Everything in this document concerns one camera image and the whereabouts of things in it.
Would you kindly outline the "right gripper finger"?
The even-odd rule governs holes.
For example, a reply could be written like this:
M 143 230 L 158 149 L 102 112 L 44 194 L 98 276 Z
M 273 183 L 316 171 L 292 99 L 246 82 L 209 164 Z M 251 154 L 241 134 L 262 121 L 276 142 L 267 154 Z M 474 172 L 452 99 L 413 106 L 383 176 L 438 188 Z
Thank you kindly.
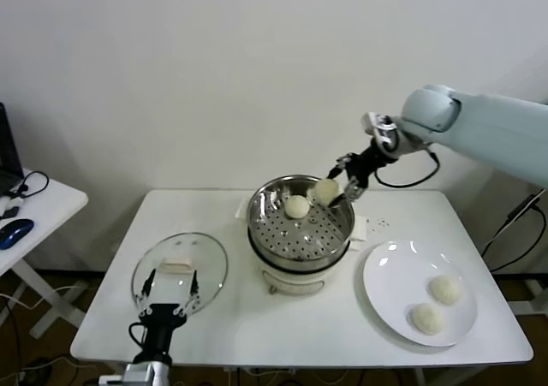
M 360 180 L 355 176 L 352 176 L 348 184 L 343 188 L 343 191 L 339 193 L 329 204 L 329 207 L 337 207 L 341 202 L 347 200 L 352 203 L 361 197 L 364 193 L 364 188 L 360 184 Z
M 354 156 L 353 153 L 347 153 L 346 155 L 339 157 L 337 159 L 336 165 L 329 171 L 327 178 L 328 179 L 337 178 L 343 171 L 346 170 L 346 166 L 349 162 L 352 161 L 353 156 Z

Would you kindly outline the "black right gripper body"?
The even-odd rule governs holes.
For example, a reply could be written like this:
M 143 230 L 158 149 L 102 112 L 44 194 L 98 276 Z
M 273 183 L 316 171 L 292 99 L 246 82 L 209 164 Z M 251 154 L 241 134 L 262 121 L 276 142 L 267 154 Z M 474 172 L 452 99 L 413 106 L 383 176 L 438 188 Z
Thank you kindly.
M 367 186 L 369 177 L 389 163 L 393 163 L 393 158 L 387 156 L 377 145 L 370 145 L 360 154 L 351 152 L 345 164 L 348 181 L 356 186 Z

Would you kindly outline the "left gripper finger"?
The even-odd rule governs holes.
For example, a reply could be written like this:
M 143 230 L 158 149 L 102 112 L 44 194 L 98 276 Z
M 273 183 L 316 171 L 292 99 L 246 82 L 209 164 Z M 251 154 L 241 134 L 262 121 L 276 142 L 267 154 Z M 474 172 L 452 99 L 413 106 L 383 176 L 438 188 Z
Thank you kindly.
M 188 293 L 183 296 L 179 306 L 175 309 L 174 314 L 178 316 L 191 316 L 196 313 L 200 306 L 198 274 L 194 270 L 192 279 L 189 283 Z
M 149 304 L 149 296 L 152 291 L 152 286 L 155 278 L 155 270 L 152 269 L 148 277 L 145 279 L 141 286 L 139 293 L 134 296 L 135 304 L 139 313 L 146 311 Z

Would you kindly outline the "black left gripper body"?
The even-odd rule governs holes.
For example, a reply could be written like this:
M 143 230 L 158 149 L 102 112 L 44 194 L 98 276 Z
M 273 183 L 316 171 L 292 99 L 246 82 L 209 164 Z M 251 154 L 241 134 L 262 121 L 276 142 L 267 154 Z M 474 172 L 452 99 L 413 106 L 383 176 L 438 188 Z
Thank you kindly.
M 171 360 L 173 333 L 187 322 L 188 316 L 178 311 L 177 304 L 152 304 L 149 310 L 140 317 L 145 337 L 141 343 L 139 360 Z

